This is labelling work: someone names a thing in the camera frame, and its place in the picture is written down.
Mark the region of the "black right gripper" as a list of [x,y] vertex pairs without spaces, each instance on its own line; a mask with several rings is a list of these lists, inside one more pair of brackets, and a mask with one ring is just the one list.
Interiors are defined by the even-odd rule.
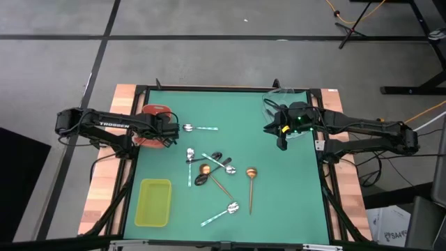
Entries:
[[279,105],[277,119],[265,125],[263,131],[277,136],[277,147],[286,150],[288,148],[286,136],[313,130],[314,119],[314,109],[305,102]]

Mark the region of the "silver spoon teal patterned handle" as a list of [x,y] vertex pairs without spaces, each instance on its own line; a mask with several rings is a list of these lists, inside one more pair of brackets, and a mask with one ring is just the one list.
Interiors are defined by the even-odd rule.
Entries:
[[192,187],[192,160],[194,159],[194,149],[187,149],[187,163],[188,163],[188,187]]
[[222,211],[221,213],[218,213],[217,215],[214,215],[213,217],[203,221],[200,226],[204,227],[207,224],[211,223],[212,221],[218,219],[219,217],[223,216],[224,214],[233,214],[239,209],[239,205],[237,202],[233,202],[229,204],[225,211]]
[[210,171],[208,174],[212,174],[214,171],[216,171],[219,168],[223,168],[225,170],[225,172],[227,174],[235,174],[236,173],[236,168],[233,167],[232,165],[230,165],[232,158],[227,158],[225,159],[223,162],[220,162],[219,160],[216,160],[215,158],[207,155],[206,153],[202,153],[201,154],[205,159],[208,159],[212,162],[214,162],[217,165],[217,168],[213,169],[212,171]]
[[192,124],[184,124],[183,130],[186,132],[192,132],[193,130],[211,130],[211,131],[218,131],[219,128],[217,127],[205,127],[205,126],[193,126]]

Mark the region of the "gold spoon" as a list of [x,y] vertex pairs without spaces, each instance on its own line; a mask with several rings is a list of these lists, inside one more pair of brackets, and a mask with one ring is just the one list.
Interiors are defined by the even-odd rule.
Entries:
[[253,182],[257,176],[257,169],[255,167],[249,167],[247,168],[246,174],[249,177],[249,214],[252,214]]
[[205,174],[209,177],[211,177],[211,179],[217,184],[217,186],[230,198],[233,199],[233,197],[231,196],[231,194],[215,179],[212,177],[211,173],[211,168],[209,165],[207,164],[202,164],[199,167],[199,171],[200,174]]

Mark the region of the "clear plastic bin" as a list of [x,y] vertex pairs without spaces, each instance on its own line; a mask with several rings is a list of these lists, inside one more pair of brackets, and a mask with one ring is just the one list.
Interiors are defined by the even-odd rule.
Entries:
[[[298,100],[298,94],[295,93],[291,89],[275,89],[273,91],[269,91],[266,94],[262,95],[262,101],[263,101],[263,116],[267,121],[267,124],[274,121],[274,119],[277,119],[277,108],[279,105],[290,105],[292,102],[305,102]],[[307,131],[303,133],[293,133],[286,136],[286,139],[295,139],[302,137],[303,135],[313,132]]]

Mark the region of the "orange plastic bin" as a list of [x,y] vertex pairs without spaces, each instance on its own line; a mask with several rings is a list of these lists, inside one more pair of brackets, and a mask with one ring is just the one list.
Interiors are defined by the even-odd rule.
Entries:
[[[163,113],[168,119],[171,119],[170,111],[171,109],[165,105],[148,104],[142,107],[142,112],[144,114],[157,115]],[[162,142],[159,142],[158,140],[155,139],[145,139],[142,137],[138,137],[136,135],[132,139],[137,146],[152,148],[152,149],[164,148]]]

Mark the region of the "yellow plastic bin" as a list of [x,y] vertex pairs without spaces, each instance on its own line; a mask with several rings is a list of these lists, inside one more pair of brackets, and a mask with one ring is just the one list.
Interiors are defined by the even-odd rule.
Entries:
[[134,223],[138,227],[165,227],[169,222],[171,192],[168,179],[143,179]]

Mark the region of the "green table mat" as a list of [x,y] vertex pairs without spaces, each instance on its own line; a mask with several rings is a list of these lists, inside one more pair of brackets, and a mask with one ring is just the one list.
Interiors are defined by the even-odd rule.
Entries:
[[[276,137],[264,133],[262,93],[211,93],[154,91],[150,102],[166,105],[180,124],[217,127],[218,131],[181,132],[177,144],[164,149],[142,148],[139,152],[130,207],[125,225],[126,239],[160,241],[231,241],[241,243],[328,242],[314,138],[307,133],[290,139],[285,151]],[[194,184],[201,164],[192,163],[192,187],[188,183],[187,149],[194,159],[202,153],[222,153],[223,162],[232,158],[235,174],[219,169],[211,175],[233,197],[230,199],[208,177]],[[249,214],[247,168],[255,167],[252,214]],[[171,181],[169,222],[165,227],[138,227],[134,223],[140,183],[145,178]],[[239,209],[224,214],[204,227],[200,224],[237,202]]]

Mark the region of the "black tripod stand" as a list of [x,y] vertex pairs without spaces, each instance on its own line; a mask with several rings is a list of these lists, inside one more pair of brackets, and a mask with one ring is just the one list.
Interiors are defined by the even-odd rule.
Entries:
[[370,5],[371,5],[371,2],[369,2],[365,6],[365,8],[361,12],[360,16],[357,18],[357,20],[354,23],[352,23],[351,26],[347,26],[348,23],[341,20],[341,18],[339,16],[340,12],[338,10],[336,10],[334,12],[335,15],[338,17],[338,19],[341,21],[341,23],[335,22],[334,25],[337,26],[338,28],[342,28],[346,32],[346,35],[344,36],[343,40],[341,41],[341,43],[338,46],[338,48],[340,50],[344,48],[344,45],[348,42],[348,40],[351,38],[351,36],[359,35],[359,37],[366,37],[366,35],[364,35],[363,33],[356,31],[355,28],[362,21],[364,16],[366,15],[366,12],[368,11]]

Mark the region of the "white cardboard box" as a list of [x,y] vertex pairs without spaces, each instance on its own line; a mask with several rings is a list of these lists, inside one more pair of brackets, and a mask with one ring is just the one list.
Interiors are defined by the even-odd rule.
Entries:
[[410,213],[398,206],[367,209],[366,213],[373,241],[380,245],[405,245]]

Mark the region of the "black box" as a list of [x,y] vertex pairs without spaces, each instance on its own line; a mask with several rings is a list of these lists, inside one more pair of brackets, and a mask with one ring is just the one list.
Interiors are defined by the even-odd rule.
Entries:
[[50,149],[0,127],[0,243],[14,239]]

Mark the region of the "dark gray chair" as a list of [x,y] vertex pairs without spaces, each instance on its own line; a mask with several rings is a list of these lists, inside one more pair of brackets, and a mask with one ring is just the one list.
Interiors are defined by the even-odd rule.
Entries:
[[428,197],[416,196],[405,247],[446,251],[446,118]]

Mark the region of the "gray shoe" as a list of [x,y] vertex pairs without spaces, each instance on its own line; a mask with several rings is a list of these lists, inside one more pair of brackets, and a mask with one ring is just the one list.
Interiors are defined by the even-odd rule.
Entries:
[[446,27],[435,29],[428,34],[429,40],[442,40],[446,38]]

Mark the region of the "black table frame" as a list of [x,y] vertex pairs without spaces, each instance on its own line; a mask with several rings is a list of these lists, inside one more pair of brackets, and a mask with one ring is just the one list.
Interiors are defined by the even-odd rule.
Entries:
[[[150,101],[152,92],[158,91],[180,91],[180,92],[211,92],[211,93],[267,93],[278,89],[278,83],[272,87],[247,87],[247,86],[181,86],[181,85],[136,85],[118,84],[110,110],[118,113],[138,112]],[[336,89],[302,89],[306,95],[307,102],[333,109],[337,112],[342,110],[339,92]],[[107,149],[99,152],[100,166],[93,173],[93,182],[90,185],[84,206],[83,215],[79,224],[78,232],[86,233],[93,227],[94,222],[105,214],[106,207],[111,204],[117,196],[119,189],[123,186],[128,173],[132,171],[132,162],[111,158],[111,152]],[[349,217],[352,224],[367,239],[371,240],[372,234],[367,221],[367,214],[357,177],[357,169],[353,156],[346,156],[338,164],[320,165],[320,173],[325,175],[325,182],[331,189],[338,205]],[[337,215],[334,207],[323,198],[325,219],[328,226],[328,236],[332,241],[353,241],[352,234],[347,230],[346,224]],[[100,230],[100,235],[122,234],[125,228],[125,220],[130,207],[130,196],[124,196],[116,210],[110,216]]]

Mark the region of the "silver aluminium rail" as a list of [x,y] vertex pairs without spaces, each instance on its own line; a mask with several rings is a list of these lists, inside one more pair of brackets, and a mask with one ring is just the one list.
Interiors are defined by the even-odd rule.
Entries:
[[[273,249],[296,249],[311,251],[346,251],[339,245],[319,245],[319,244],[288,244],[288,243],[241,243],[232,242],[233,248],[273,248]],[[119,240],[110,241],[110,246],[124,247],[131,245],[170,245],[170,246],[194,246],[194,247],[220,247],[220,241],[160,241],[160,240]]]

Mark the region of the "black desk frame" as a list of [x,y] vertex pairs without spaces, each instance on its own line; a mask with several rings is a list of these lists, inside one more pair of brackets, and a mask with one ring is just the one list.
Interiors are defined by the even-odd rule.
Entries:
[[440,87],[446,82],[446,57],[443,56],[438,47],[439,41],[428,39],[431,32],[426,20],[422,16],[421,11],[417,7],[414,0],[384,0],[384,3],[408,4],[414,13],[417,22],[422,28],[423,36],[360,36],[355,37],[358,41],[374,41],[374,42],[426,42],[434,50],[442,70],[427,80],[420,86],[381,86],[380,92],[383,95],[411,95],[411,96],[446,96],[446,87]]

